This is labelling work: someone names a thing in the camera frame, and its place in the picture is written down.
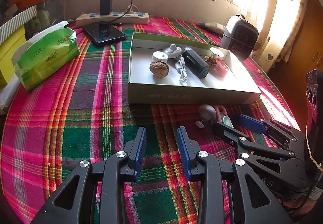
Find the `pink clip with green pad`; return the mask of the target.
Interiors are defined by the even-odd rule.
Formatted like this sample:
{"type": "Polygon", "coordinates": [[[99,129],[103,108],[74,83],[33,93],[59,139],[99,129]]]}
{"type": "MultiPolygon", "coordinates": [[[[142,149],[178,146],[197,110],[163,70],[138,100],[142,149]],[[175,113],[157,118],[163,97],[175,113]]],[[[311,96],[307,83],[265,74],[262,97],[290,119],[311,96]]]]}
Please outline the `pink clip with green pad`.
{"type": "Polygon", "coordinates": [[[222,105],[216,105],[215,106],[215,111],[216,111],[216,118],[219,122],[224,123],[225,125],[234,128],[231,119],[229,118],[227,114],[227,110],[224,106],[222,105]]]}

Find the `white mushroom toy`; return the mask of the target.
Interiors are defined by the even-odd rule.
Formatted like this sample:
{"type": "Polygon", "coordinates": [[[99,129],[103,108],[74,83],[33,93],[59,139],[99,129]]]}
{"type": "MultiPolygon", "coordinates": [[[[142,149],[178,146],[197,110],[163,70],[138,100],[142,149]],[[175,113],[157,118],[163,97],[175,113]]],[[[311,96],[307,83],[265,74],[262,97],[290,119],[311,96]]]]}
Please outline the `white mushroom toy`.
{"type": "Polygon", "coordinates": [[[200,121],[196,121],[195,125],[203,129],[204,124],[212,123],[217,118],[216,110],[211,105],[201,105],[199,107],[200,121]]]}

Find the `black rectangular device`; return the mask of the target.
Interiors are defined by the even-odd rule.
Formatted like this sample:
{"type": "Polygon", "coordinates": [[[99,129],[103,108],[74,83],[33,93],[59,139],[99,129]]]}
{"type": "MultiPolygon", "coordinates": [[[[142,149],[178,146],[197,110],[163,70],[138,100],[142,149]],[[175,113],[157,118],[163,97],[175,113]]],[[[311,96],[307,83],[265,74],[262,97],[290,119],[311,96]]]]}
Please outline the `black rectangular device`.
{"type": "Polygon", "coordinates": [[[186,47],[182,56],[186,65],[198,78],[206,77],[210,67],[191,47],[186,47]]]}

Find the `brown walnut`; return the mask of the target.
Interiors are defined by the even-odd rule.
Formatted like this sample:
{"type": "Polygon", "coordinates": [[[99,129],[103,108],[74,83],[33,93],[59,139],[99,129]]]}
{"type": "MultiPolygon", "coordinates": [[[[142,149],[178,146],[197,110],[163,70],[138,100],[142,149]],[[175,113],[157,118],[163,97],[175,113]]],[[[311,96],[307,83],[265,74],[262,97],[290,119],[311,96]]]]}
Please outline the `brown walnut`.
{"type": "Polygon", "coordinates": [[[151,73],[159,78],[164,78],[169,73],[169,66],[167,63],[162,61],[154,61],[149,65],[151,73]]]}
{"type": "Polygon", "coordinates": [[[213,70],[217,65],[217,58],[213,55],[204,56],[203,60],[207,63],[211,70],[213,70]]]}

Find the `plaid bed cloth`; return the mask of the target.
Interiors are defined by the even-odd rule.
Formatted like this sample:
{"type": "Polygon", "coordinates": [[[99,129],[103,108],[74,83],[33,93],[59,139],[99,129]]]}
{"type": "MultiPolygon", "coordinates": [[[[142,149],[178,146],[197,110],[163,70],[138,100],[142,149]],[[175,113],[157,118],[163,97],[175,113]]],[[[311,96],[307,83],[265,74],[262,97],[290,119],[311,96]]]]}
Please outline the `plaid bed cloth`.
{"type": "Polygon", "coordinates": [[[129,105],[128,73],[134,32],[219,43],[197,24],[151,17],[149,24],[121,26],[127,39],[96,47],[77,30],[79,56],[32,92],[20,87],[1,135],[1,191],[18,223],[30,223],[76,164],[103,161],[132,140],[140,126],[147,146],[138,181],[125,185],[130,223],[196,223],[199,184],[186,180],[176,144],[184,126],[201,148],[233,161],[233,148],[199,129],[197,105],[129,105]]]}

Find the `grey mini heater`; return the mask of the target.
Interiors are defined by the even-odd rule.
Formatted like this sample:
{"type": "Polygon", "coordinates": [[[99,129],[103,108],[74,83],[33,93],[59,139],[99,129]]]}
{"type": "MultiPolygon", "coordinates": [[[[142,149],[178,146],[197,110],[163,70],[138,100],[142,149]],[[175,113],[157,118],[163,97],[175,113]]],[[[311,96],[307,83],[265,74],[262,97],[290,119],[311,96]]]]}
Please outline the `grey mini heater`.
{"type": "Polygon", "coordinates": [[[225,27],[221,48],[231,51],[239,60],[246,60],[258,39],[258,30],[245,20],[242,14],[229,18],[225,27]]]}

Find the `green white cardboard tray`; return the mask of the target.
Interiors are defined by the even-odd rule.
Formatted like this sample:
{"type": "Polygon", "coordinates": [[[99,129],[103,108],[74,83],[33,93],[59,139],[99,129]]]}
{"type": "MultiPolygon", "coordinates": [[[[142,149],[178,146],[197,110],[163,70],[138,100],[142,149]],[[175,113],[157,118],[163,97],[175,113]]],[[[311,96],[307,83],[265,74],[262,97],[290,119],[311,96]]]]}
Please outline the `green white cardboard tray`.
{"type": "Polygon", "coordinates": [[[211,46],[189,39],[135,32],[132,35],[129,57],[128,102],[130,104],[251,104],[261,91],[245,66],[230,51],[221,49],[228,73],[222,77],[210,70],[205,78],[198,78],[187,70],[187,82],[180,82],[180,74],[173,61],[167,62],[168,75],[159,78],[149,70],[153,53],[175,44],[192,48],[201,57],[211,55],[211,46]]]}

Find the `grey white spinning top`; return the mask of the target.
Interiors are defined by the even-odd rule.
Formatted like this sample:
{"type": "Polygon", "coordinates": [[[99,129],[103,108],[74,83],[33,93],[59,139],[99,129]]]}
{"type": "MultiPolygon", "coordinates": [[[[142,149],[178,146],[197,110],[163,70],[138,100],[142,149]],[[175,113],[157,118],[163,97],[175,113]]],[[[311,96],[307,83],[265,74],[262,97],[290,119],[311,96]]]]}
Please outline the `grey white spinning top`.
{"type": "Polygon", "coordinates": [[[182,49],[175,44],[171,44],[163,52],[168,56],[169,60],[178,60],[182,55],[182,49]]]}

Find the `white round jar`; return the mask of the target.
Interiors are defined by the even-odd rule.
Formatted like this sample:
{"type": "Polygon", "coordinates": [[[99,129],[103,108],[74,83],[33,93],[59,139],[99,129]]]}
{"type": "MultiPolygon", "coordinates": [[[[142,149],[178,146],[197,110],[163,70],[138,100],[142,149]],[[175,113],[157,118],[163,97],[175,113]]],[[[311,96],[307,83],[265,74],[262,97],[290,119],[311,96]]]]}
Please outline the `white round jar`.
{"type": "Polygon", "coordinates": [[[157,61],[167,63],[168,55],[162,51],[154,51],[152,54],[152,62],[157,61]]]}

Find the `heart pattern curtain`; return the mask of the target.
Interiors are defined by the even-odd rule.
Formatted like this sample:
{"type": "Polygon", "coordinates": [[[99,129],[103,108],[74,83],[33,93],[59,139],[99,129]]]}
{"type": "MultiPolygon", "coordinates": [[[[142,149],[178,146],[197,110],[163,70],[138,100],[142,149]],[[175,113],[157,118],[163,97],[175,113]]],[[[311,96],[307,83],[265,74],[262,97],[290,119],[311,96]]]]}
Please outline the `heart pattern curtain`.
{"type": "Polygon", "coordinates": [[[268,72],[280,61],[288,62],[301,27],[307,0],[235,0],[258,30],[252,58],[268,72]]]}

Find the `yellow box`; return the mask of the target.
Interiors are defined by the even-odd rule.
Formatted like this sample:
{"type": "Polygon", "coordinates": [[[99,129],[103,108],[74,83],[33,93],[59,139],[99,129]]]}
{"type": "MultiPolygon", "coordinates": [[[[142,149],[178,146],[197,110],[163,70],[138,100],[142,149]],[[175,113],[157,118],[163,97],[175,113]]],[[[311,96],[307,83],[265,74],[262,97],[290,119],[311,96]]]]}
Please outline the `yellow box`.
{"type": "Polygon", "coordinates": [[[12,56],[15,51],[24,44],[25,28],[21,26],[13,32],[2,44],[0,54],[0,86],[6,86],[10,81],[13,73],[14,66],[12,64],[12,56]]]}

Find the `green tissue pack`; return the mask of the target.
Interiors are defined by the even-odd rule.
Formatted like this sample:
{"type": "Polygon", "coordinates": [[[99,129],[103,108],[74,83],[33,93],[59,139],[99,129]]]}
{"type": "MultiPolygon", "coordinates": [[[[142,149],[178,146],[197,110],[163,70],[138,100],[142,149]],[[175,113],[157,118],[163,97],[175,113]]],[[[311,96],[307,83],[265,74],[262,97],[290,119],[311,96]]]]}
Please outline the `green tissue pack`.
{"type": "Polygon", "coordinates": [[[12,56],[14,72],[27,92],[79,55],[77,35],[67,21],[36,34],[12,56]]]}

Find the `white power strip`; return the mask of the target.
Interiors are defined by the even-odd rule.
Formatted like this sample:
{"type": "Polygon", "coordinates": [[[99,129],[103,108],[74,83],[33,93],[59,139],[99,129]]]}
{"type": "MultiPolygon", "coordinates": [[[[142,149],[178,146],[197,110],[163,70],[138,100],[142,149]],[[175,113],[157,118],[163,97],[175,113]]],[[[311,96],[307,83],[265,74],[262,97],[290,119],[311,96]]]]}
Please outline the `white power strip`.
{"type": "Polygon", "coordinates": [[[95,22],[112,22],[118,24],[148,24],[150,17],[148,13],[133,12],[121,17],[123,12],[112,12],[109,15],[100,15],[100,13],[82,14],[76,19],[76,26],[82,27],[95,22]]]}

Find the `striped box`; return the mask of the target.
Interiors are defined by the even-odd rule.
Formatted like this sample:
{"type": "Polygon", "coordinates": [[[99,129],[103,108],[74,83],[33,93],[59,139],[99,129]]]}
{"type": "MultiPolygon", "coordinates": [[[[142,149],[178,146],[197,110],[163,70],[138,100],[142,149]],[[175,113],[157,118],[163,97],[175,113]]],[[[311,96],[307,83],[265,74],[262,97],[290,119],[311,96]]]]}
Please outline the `striped box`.
{"type": "Polygon", "coordinates": [[[18,13],[12,19],[4,23],[0,28],[0,44],[2,44],[11,34],[26,22],[37,15],[37,6],[34,5],[21,13],[18,13]]]}

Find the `black charger adapter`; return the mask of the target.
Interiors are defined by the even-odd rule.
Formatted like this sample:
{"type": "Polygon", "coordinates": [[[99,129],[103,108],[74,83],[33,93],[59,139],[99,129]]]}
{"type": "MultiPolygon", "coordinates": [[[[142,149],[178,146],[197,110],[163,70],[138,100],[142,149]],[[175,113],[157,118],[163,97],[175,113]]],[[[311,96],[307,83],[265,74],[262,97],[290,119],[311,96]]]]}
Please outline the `black charger adapter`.
{"type": "Polygon", "coordinates": [[[109,15],[112,11],[113,0],[100,0],[100,15],[109,15]]]}

